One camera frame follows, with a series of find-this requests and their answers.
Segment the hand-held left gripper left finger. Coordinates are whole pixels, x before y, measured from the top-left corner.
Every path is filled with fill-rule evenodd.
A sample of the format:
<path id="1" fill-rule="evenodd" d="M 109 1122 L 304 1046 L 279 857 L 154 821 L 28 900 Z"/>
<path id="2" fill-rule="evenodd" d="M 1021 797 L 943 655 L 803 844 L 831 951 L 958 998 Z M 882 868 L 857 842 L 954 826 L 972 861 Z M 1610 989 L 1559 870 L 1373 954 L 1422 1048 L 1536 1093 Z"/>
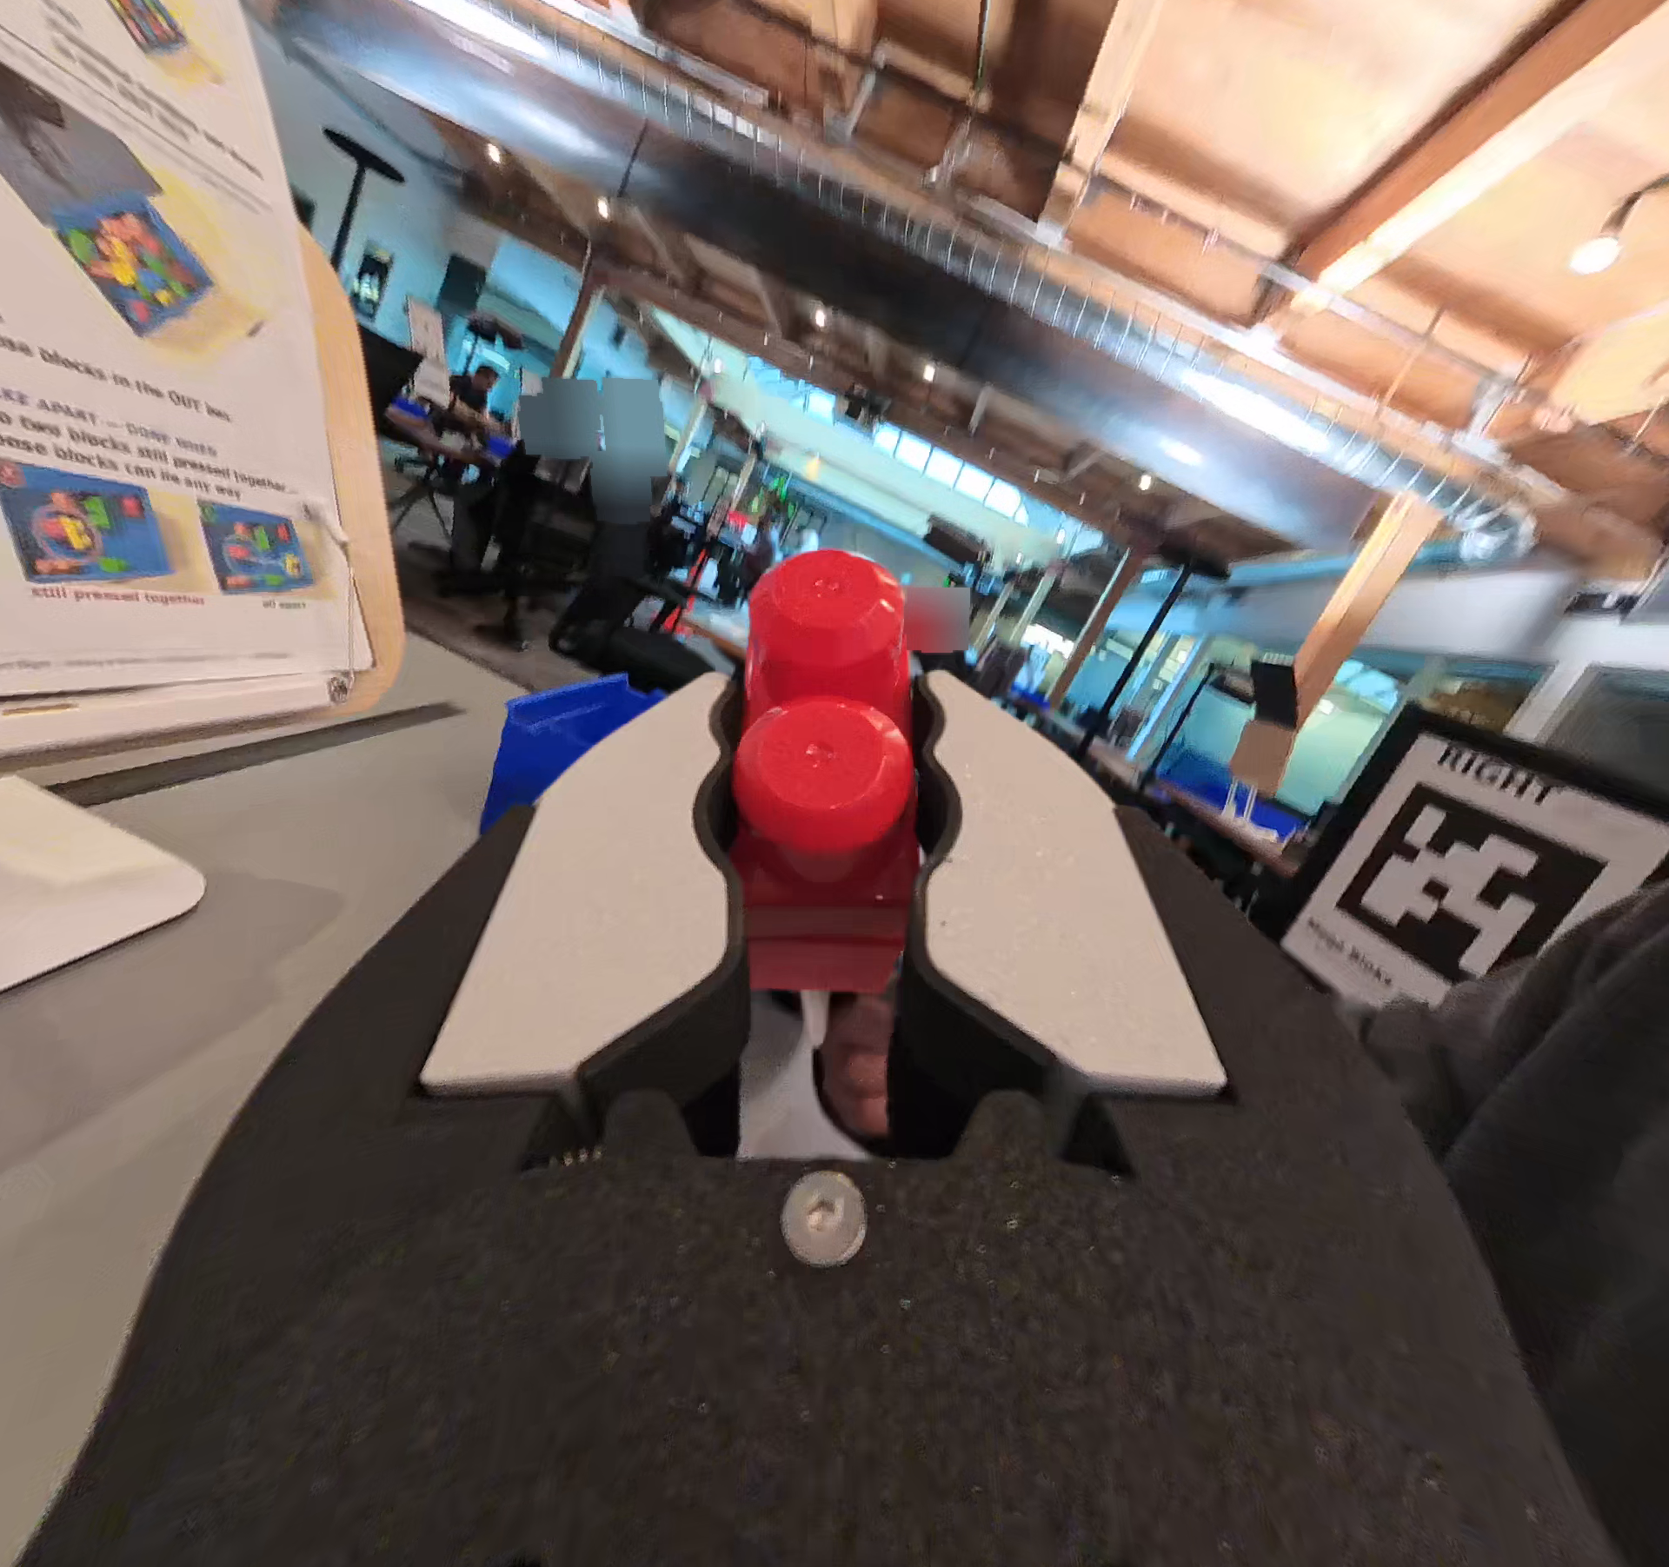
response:
<path id="1" fill-rule="evenodd" d="M 539 1097 L 597 1139 L 672 1097 L 741 1148 L 750 985 L 734 833 L 736 682 L 700 675 L 607 732 L 533 805 L 420 1072 L 439 1099 Z"/>

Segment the blue plastic bin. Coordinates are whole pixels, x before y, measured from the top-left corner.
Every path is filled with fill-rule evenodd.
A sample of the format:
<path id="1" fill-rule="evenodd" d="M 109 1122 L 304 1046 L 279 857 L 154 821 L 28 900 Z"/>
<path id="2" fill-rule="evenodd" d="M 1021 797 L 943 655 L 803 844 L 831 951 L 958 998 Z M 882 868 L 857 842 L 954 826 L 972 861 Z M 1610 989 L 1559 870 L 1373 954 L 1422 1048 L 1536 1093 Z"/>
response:
<path id="1" fill-rule="evenodd" d="M 665 698 L 609 675 L 524 694 L 508 702 L 479 817 L 488 833 L 515 806 L 539 797 L 597 743 Z"/>

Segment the red single-stud block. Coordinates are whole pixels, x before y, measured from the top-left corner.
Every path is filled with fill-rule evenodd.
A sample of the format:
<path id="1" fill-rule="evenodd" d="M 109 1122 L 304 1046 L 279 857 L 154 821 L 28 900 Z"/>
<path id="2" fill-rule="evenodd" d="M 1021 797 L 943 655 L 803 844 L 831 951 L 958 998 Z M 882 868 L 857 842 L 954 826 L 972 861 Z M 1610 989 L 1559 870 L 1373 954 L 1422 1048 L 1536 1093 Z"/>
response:
<path id="1" fill-rule="evenodd" d="M 748 906 L 754 991 L 880 994 L 907 944 L 904 906 Z"/>

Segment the clear framed instruction sheet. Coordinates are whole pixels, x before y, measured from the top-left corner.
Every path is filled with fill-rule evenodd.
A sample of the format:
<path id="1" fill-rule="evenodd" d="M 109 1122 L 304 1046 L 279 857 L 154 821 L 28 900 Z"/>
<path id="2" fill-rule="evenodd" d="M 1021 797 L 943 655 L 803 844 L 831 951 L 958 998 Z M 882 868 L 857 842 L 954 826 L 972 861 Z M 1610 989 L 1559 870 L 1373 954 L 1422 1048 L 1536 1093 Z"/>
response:
<path id="1" fill-rule="evenodd" d="M 2 0 L 4 765 L 371 669 L 318 256 L 239 0 Z"/>

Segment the framed marker sign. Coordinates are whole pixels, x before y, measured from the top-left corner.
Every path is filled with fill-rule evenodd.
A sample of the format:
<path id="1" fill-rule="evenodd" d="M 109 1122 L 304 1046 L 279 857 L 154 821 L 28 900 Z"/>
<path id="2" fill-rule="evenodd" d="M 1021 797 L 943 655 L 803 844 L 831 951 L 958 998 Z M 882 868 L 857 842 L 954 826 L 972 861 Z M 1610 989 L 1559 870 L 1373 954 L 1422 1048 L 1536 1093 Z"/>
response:
<path id="1" fill-rule="evenodd" d="M 1411 705 L 1294 875 L 1279 942 L 1348 1000 L 1431 1005 L 1659 882 L 1666 857 L 1664 788 Z"/>

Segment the grey desk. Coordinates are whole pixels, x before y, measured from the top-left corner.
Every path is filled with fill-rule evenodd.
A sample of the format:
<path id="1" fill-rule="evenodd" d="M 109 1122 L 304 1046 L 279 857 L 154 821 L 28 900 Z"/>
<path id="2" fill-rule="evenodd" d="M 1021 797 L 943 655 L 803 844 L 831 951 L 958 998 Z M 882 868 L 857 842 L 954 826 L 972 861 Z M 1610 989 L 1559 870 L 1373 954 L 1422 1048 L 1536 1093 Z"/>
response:
<path id="1" fill-rule="evenodd" d="M 188 915 L 4 994 L 2 1556 L 73 1467 L 156 1258 L 255 1081 L 476 837 L 505 703 L 580 678 L 411 637 L 371 711 L 26 774 L 206 877 Z"/>

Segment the red two-stud block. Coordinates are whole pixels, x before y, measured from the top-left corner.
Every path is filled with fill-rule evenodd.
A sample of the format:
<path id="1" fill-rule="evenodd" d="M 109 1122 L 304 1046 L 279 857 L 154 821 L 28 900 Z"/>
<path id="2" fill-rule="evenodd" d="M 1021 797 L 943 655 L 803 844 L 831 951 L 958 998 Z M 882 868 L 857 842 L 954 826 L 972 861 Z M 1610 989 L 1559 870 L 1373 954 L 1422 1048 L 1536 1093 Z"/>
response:
<path id="1" fill-rule="evenodd" d="M 884 564 L 840 548 L 756 584 L 734 761 L 734 861 L 748 904 L 906 907 L 920 864 L 907 599 Z"/>

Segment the person's right hand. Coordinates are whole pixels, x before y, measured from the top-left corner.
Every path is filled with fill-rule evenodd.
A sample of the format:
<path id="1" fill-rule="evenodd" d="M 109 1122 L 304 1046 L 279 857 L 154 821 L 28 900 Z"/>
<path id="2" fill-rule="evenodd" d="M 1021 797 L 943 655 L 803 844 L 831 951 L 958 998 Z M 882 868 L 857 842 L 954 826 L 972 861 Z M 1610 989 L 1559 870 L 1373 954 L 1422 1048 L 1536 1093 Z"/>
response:
<path id="1" fill-rule="evenodd" d="M 893 1030 L 889 996 L 831 996 L 815 1068 L 824 1115 L 850 1139 L 880 1142 L 889 1135 Z"/>

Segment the ceiling spotlight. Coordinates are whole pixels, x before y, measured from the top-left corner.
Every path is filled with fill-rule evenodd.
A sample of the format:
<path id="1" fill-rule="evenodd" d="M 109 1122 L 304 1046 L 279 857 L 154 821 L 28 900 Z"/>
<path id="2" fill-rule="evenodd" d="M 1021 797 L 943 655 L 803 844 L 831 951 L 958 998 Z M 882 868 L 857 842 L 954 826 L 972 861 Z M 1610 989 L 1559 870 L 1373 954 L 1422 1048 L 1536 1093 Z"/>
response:
<path id="1" fill-rule="evenodd" d="M 1637 209 L 1648 198 L 1666 193 L 1668 182 L 1669 176 L 1668 171 L 1664 171 L 1641 187 L 1623 194 L 1606 212 L 1601 227 L 1574 247 L 1568 258 L 1570 272 L 1581 277 L 1590 277 L 1612 268 L 1621 256 L 1623 236 L 1628 231 Z"/>

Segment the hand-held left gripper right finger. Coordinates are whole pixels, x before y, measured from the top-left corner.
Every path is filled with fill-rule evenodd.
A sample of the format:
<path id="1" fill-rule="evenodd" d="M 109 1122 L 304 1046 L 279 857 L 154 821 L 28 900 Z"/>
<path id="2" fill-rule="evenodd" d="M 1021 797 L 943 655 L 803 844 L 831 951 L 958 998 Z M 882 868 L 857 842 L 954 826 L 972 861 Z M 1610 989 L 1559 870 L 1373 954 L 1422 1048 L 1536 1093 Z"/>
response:
<path id="1" fill-rule="evenodd" d="M 1104 1102 L 1231 1077 L 1110 794 L 943 669 L 913 687 L 924 864 L 896 980 L 896 1144 L 945 1157 L 1032 1097 L 1061 1153 Z"/>

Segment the person's dark sweatshirt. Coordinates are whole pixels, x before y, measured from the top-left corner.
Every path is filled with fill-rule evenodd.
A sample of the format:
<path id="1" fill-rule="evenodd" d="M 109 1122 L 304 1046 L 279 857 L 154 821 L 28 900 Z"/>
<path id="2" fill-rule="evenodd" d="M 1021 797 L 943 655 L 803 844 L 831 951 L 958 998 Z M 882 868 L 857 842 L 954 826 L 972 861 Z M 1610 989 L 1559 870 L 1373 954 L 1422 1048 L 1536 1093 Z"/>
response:
<path id="1" fill-rule="evenodd" d="M 1668 1561 L 1668 888 L 1442 1000 L 1337 1010 L 1484 1252 L 1626 1563 Z"/>

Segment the black office chair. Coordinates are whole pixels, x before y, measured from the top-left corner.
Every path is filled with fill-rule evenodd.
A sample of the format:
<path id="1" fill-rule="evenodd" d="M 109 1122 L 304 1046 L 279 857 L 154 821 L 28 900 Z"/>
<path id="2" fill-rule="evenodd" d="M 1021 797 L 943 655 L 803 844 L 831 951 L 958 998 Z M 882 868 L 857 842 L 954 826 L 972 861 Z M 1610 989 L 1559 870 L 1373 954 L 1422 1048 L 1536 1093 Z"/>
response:
<path id="1" fill-rule="evenodd" d="M 719 667 L 667 626 L 636 626 L 636 611 L 649 601 L 658 602 L 660 615 L 678 615 L 683 608 L 683 593 L 651 575 L 653 534 L 651 521 L 598 527 L 579 590 L 557 615 L 548 649 L 598 675 L 626 675 L 638 691 L 674 693 Z"/>

